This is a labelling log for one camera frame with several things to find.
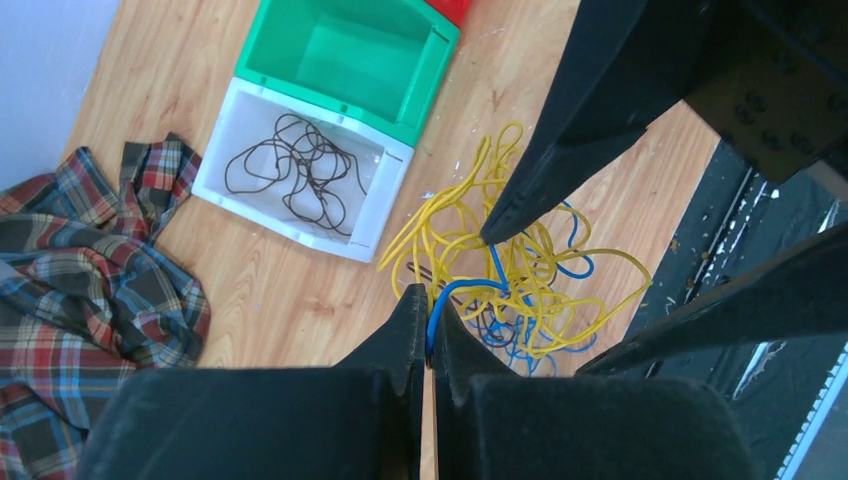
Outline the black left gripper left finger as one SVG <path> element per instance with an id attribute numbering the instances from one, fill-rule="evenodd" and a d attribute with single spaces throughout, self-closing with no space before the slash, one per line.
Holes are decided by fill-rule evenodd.
<path id="1" fill-rule="evenodd" d="M 81 479 L 416 479 L 427 296 L 331 367 L 133 375 L 89 435 Z"/>

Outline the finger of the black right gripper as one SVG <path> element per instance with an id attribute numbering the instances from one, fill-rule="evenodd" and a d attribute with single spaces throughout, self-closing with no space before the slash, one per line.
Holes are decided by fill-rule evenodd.
<path id="1" fill-rule="evenodd" d="M 847 227 L 834 226 L 602 352 L 579 374 L 610 375 L 684 352 L 847 330 Z"/>

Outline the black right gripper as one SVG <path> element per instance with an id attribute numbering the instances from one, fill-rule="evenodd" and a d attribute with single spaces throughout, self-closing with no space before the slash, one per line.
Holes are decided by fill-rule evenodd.
<path id="1" fill-rule="evenodd" d="M 846 198 L 846 2 L 715 8 L 580 3 L 532 138 L 481 228 L 486 244 L 539 220 L 681 100 L 712 20 L 689 106 L 767 180 L 805 171 Z"/>

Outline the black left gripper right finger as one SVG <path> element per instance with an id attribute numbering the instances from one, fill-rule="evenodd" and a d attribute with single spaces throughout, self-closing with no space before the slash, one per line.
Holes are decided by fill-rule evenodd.
<path id="1" fill-rule="evenodd" d="M 440 479 L 751 479 L 727 404 L 678 379 L 523 377 L 455 308 L 427 325 Z"/>

